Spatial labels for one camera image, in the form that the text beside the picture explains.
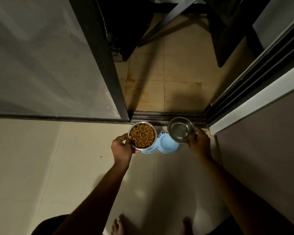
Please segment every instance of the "bowl filled with kibble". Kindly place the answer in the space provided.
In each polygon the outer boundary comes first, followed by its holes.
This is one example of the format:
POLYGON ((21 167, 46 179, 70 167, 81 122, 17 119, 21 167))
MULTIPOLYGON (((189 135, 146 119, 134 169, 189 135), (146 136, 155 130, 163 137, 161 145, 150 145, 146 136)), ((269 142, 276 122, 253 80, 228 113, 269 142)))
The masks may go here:
POLYGON ((133 124, 129 129, 129 136, 132 136, 132 146, 138 150, 151 148, 157 140, 156 129, 148 122, 133 124))

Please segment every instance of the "metal leg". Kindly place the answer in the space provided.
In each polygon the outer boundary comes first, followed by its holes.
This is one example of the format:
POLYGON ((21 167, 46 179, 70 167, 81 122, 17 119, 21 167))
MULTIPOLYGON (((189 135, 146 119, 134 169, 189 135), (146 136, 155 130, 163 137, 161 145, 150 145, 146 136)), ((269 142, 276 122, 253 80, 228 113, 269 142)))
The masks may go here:
POLYGON ((169 24, 175 17, 181 14, 186 8, 192 5, 197 0, 182 0, 176 7, 173 8, 151 31, 149 31, 138 43, 138 47, 141 47, 147 43, 151 37, 157 34, 161 29, 163 29, 167 24, 169 24))

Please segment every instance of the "person's right arm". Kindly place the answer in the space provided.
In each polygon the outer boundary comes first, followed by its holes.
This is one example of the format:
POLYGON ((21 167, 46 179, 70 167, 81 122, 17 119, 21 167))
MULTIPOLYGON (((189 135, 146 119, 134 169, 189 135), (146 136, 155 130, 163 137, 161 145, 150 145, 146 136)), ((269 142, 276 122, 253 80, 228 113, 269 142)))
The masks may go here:
POLYGON ((290 221, 213 160, 210 138, 202 129, 196 131, 198 134, 189 136, 189 147, 207 170, 242 232, 245 235, 294 234, 290 221))

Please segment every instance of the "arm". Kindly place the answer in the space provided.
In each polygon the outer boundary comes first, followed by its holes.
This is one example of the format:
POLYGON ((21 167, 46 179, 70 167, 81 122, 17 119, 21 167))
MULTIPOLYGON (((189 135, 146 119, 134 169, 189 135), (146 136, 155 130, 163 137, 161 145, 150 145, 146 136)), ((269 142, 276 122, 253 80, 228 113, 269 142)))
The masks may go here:
POLYGON ((54 235, 102 235, 122 179, 129 168, 132 154, 139 152, 131 146, 131 137, 127 137, 127 134, 113 140, 111 149, 114 165, 90 195, 59 226, 54 235))
POLYGON ((242 232, 245 235, 294 234, 290 221, 213 160, 210 138, 202 129, 196 131, 197 135, 189 136, 189 147, 204 165, 242 232))

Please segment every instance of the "person's left arm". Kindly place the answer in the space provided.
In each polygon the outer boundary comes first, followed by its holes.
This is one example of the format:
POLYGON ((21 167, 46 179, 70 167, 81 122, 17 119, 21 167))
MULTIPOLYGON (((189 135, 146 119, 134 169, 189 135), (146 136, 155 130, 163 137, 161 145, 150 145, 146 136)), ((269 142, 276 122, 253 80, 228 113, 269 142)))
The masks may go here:
POLYGON ((132 147, 131 137, 127 137, 127 134, 113 140, 111 149, 114 156, 112 168, 53 235, 102 235, 122 179, 129 168, 132 154, 139 152, 132 147))

